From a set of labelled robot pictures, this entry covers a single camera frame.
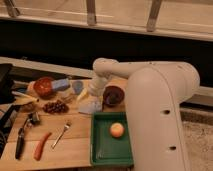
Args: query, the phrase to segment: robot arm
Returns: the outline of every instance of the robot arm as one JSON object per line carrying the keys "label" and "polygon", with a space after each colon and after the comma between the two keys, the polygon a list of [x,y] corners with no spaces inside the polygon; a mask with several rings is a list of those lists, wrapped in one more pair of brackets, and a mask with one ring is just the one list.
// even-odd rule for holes
{"label": "robot arm", "polygon": [[189,171],[179,104],[199,87],[185,62],[133,62],[99,58],[88,92],[102,95],[111,75],[128,78],[125,105],[135,171]]}

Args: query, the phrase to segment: wooden cutting board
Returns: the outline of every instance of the wooden cutting board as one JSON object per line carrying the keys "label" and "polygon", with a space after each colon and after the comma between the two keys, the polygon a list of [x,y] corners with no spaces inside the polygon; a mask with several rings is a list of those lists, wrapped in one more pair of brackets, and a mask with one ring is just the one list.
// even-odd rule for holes
{"label": "wooden cutting board", "polygon": [[[90,80],[82,81],[86,87]],[[27,93],[37,97],[36,92],[33,90],[33,84],[34,82],[29,84]],[[108,85],[117,85],[122,89],[125,89],[126,80],[114,78]],[[42,107],[49,101],[57,100],[58,94],[49,100],[39,100],[36,110],[40,116],[41,123],[40,125],[32,127],[26,131],[26,144],[22,157],[20,160],[16,160],[15,149],[18,130],[23,125],[28,114],[20,111],[14,122],[8,142],[1,157],[0,170],[39,170],[90,167],[91,115],[78,113],[76,97],[77,96],[73,96],[73,100],[68,104],[69,111],[67,113],[56,115],[45,113],[42,110]],[[103,111],[125,111],[124,102],[122,102],[116,108],[104,107]],[[72,125],[53,150],[50,146],[56,137],[61,133],[67,120],[70,120]],[[52,135],[48,138],[44,146],[41,160],[36,161],[33,159],[35,148],[39,140],[47,132],[52,132]]]}

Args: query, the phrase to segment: kitchen utensil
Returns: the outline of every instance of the kitchen utensil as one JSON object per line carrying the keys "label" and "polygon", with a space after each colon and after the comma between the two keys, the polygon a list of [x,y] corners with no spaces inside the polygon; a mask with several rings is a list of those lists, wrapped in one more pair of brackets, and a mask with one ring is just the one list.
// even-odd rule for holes
{"label": "kitchen utensil", "polygon": [[58,141],[61,139],[61,137],[64,135],[64,133],[70,128],[71,124],[70,122],[67,122],[65,125],[64,125],[64,129],[63,131],[61,132],[61,134],[57,137],[57,139],[55,140],[55,142],[51,145],[52,149],[55,148],[56,144],[58,143]]}
{"label": "kitchen utensil", "polygon": [[17,140],[17,144],[16,144],[16,153],[15,153],[15,158],[16,159],[20,159],[21,153],[23,151],[23,147],[24,147],[24,132],[26,127],[28,127],[29,125],[37,125],[40,123],[40,119],[39,116],[37,114],[37,112],[35,113],[30,113],[28,115],[28,117],[26,118],[23,126],[19,129],[18,131],[18,140]]}

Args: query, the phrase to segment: railing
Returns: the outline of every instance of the railing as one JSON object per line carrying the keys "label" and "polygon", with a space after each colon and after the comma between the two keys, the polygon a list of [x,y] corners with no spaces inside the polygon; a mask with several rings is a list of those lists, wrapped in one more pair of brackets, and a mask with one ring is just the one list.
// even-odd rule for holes
{"label": "railing", "polygon": [[0,0],[0,18],[213,41],[212,0]]}

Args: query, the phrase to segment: handle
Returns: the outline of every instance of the handle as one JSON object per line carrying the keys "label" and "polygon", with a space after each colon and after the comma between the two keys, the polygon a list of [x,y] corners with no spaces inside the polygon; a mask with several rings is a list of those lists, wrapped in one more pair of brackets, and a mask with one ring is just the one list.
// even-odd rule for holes
{"label": "handle", "polygon": [[13,113],[14,110],[18,110],[20,106],[14,106],[11,105],[9,109],[5,112],[3,117],[0,119],[0,129],[4,128],[6,122],[10,118],[11,114]]}
{"label": "handle", "polygon": [[65,131],[63,131],[55,140],[55,142],[51,145],[52,149],[55,148],[56,144],[58,143],[58,141],[61,139],[62,135],[64,134]]}
{"label": "handle", "polygon": [[51,135],[52,133],[51,132],[48,132],[46,133],[42,139],[39,141],[37,147],[36,147],[36,150],[34,152],[34,159],[35,160],[40,160],[41,158],[41,155],[42,155],[42,151],[43,151],[43,147],[44,147],[44,144],[45,142],[47,141],[48,137]]}
{"label": "handle", "polygon": [[24,137],[22,135],[18,136],[17,144],[16,144],[16,155],[15,158],[19,159],[24,147]]}

